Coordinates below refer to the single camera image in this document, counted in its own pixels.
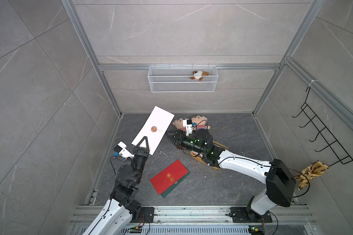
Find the cream white envelope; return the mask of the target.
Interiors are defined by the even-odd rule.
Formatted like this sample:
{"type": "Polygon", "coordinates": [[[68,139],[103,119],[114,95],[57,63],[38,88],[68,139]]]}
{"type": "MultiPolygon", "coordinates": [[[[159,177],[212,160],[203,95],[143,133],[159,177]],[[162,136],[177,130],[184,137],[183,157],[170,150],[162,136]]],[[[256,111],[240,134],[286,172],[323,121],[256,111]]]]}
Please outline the cream white envelope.
{"type": "Polygon", "coordinates": [[[150,155],[153,155],[164,134],[168,130],[173,118],[174,114],[155,106],[142,129],[131,144],[135,146],[139,139],[142,139],[143,136],[147,136],[150,155]]]}

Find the yellow plastic storage box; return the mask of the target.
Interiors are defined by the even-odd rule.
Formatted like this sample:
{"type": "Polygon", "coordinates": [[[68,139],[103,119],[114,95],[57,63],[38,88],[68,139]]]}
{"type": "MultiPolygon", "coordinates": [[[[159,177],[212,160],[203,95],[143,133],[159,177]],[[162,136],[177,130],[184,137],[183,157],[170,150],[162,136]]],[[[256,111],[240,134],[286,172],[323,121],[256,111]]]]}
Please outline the yellow plastic storage box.
{"type": "Polygon", "coordinates": [[[209,147],[207,150],[204,149],[203,152],[196,152],[196,151],[190,151],[191,157],[193,159],[210,166],[214,169],[219,169],[219,162],[218,160],[220,159],[219,155],[224,151],[228,150],[225,146],[218,144],[217,142],[213,142],[211,147],[209,147]]]}

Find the red envelope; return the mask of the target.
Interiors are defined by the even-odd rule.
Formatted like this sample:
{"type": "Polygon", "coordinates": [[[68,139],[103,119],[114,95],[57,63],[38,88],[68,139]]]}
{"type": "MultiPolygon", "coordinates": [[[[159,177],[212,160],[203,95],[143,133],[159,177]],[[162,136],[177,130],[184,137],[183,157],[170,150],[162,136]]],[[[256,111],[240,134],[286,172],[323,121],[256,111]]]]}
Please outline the red envelope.
{"type": "Polygon", "coordinates": [[[180,180],[188,172],[189,170],[181,163],[181,161],[176,160],[159,174],[154,176],[150,182],[154,186],[157,193],[161,195],[172,185],[177,183],[178,180],[180,180]]]}

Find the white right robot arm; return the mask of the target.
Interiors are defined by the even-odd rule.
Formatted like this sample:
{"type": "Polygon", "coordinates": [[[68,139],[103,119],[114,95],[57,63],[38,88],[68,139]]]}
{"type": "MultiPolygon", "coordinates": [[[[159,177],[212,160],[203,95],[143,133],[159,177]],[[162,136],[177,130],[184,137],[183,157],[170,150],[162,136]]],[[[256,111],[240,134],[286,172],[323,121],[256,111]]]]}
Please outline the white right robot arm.
{"type": "Polygon", "coordinates": [[[166,133],[168,140],[180,150],[188,150],[210,167],[229,169],[250,176],[265,185],[246,207],[232,207],[234,222],[271,222],[270,210],[276,206],[288,208],[295,198],[294,170],[279,159],[261,161],[235,154],[214,142],[207,130],[187,133],[176,129],[166,133]]]}

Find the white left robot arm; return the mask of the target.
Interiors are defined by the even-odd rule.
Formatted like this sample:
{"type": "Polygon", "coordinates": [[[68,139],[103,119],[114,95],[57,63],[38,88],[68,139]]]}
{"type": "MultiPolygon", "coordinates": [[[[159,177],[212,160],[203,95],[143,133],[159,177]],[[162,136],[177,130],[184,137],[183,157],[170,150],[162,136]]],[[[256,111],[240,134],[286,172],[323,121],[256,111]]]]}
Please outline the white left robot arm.
{"type": "Polygon", "coordinates": [[[149,155],[150,146],[146,136],[133,148],[133,152],[129,152],[123,142],[114,147],[112,157],[124,159],[129,164],[118,169],[114,189],[103,209],[85,230],[85,235],[116,235],[131,221],[139,218],[141,203],[135,200],[135,196],[149,155]]]}

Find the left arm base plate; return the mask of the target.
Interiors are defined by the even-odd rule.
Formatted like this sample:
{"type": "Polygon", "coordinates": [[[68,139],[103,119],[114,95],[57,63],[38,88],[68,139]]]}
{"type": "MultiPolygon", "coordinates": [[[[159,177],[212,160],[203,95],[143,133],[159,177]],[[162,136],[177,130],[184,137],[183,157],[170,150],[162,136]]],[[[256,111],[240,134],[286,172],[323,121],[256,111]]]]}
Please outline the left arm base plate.
{"type": "Polygon", "coordinates": [[[141,207],[140,209],[136,209],[132,213],[131,223],[140,222],[141,217],[143,217],[148,222],[153,223],[154,216],[155,216],[155,207],[150,207],[150,206],[141,207]]]}

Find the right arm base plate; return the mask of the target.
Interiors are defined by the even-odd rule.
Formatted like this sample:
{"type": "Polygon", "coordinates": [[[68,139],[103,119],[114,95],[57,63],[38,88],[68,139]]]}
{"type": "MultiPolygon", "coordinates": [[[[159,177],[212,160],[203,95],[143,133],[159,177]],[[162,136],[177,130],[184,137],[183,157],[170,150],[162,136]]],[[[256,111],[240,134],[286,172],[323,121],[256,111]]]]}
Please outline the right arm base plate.
{"type": "Polygon", "coordinates": [[[258,215],[253,211],[247,212],[246,207],[231,207],[228,216],[233,223],[271,223],[272,217],[267,211],[265,215],[258,215]]]}

